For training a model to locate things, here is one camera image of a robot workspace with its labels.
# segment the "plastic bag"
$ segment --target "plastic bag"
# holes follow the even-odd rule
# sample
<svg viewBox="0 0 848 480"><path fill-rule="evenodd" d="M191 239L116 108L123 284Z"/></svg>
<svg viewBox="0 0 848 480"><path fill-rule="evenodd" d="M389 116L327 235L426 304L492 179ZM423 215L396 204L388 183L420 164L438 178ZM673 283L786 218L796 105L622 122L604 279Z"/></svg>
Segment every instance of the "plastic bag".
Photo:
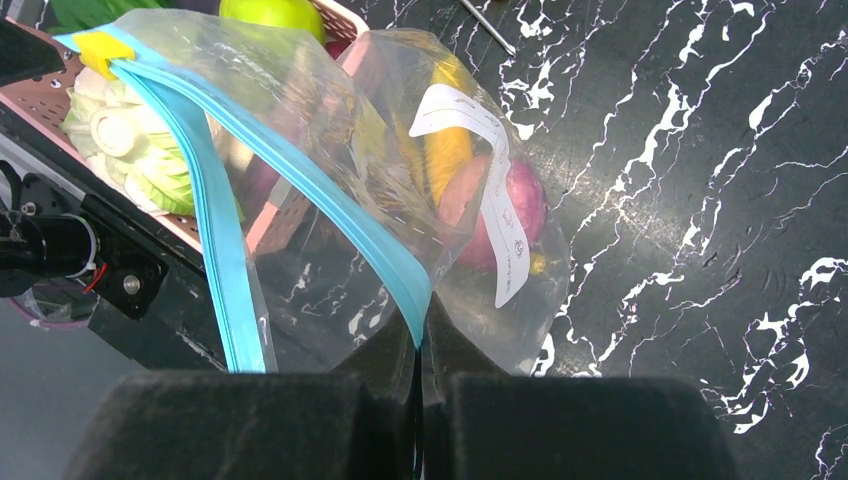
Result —
<svg viewBox="0 0 848 480"><path fill-rule="evenodd" d="M310 35L176 10L95 33L60 41L92 65L104 45L132 50L110 71L162 115L192 173L231 370L330 369L395 305L420 342L431 285L478 207L438 220L396 132ZM256 153L246 166L222 163L207 114Z"/></svg>
<svg viewBox="0 0 848 480"><path fill-rule="evenodd" d="M406 151L420 152L416 184L441 220L453 223L458 204L473 198L476 206L482 193L475 236L436 292L487 356L508 372L530 373L565 298L570 253L517 131L430 33L367 32L339 62L359 65L356 86ZM523 228L511 226L516 220Z"/></svg>

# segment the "green fruit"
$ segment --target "green fruit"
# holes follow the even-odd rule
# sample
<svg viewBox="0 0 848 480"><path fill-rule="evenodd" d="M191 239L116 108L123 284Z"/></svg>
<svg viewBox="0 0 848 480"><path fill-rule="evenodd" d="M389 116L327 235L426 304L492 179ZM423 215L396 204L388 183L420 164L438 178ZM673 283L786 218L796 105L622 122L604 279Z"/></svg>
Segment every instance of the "green fruit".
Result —
<svg viewBox="0 0 848 480"><path fill-rule="evenodd" d="M306 30L324 45L324 20L309 0L221 0L218 15L266 27Z"/></svg>

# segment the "bolt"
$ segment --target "bolt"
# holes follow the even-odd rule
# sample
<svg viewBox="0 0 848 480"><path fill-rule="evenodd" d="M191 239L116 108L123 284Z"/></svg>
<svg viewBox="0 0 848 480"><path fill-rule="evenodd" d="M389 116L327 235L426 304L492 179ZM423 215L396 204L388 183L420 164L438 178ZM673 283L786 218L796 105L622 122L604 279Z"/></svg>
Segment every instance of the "bolt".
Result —
<svg viewBox="0 0 848 480"><path fill-rule="evenodd" d="M27 202L27 203L21 205L21 213L23 213L26 216L31 217L31 216L35 215L37 212L38 212L38 206L36 206L35 203L33 203L33 202Z"/></svg>
<svg viewBox="0 0 848 480"><path fill-rule="evenodd" d="M127 275L124 277L124 291L127 295L135 295L141 290L141 280L135 275Z"/></svg>

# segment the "black marble countertop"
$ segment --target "black marble countertop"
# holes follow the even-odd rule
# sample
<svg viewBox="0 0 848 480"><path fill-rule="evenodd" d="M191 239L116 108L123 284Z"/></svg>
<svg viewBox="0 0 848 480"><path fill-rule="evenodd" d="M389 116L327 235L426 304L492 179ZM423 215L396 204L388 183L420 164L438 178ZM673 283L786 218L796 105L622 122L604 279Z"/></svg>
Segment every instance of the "black marble countertop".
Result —
<svg viewBox="0 0 848 480"><path fill-rule="evenodd" d="M534 154L573 250L537 375L680 378L743 477L848 478L846 2L479 0L514 58L456 0L342 3L436 33Z"/></svg>

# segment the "plastic basket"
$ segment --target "plastic basket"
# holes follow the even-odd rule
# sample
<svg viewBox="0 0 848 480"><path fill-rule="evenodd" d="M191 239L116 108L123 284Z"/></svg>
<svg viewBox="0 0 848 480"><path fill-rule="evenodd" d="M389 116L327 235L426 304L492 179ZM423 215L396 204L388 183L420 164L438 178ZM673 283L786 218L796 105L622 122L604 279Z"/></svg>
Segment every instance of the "plastic basket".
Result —
<svg viewBox="0 0 848 480"><path fill-rule="evenodd" d="M311 0L324 18L327 35L337 40L355 40L368 30L360 17L332 0ZM24 121L38 129L57 146L68 152L81 163L86 162L59 129L70 106L70 98L65 90L74 84L74 79L82 71L83 65L76 54L59 45L49 34L21 25L29 33L53 44L65 62L65 68L59 72L35 77L0 88L0 102L14 111ZM353 73L358 62L347 62L343 67ZM254 253L264 253L285 248L303 221L310 202L294 188L275 204L266 203L246 235L248 249ZM189 246L202 252L198 238L197 222L192 217L178 215L159 215L155 217L165 228L174 232ZM262 250L257 251L259 240L263 239Z"/></svg>

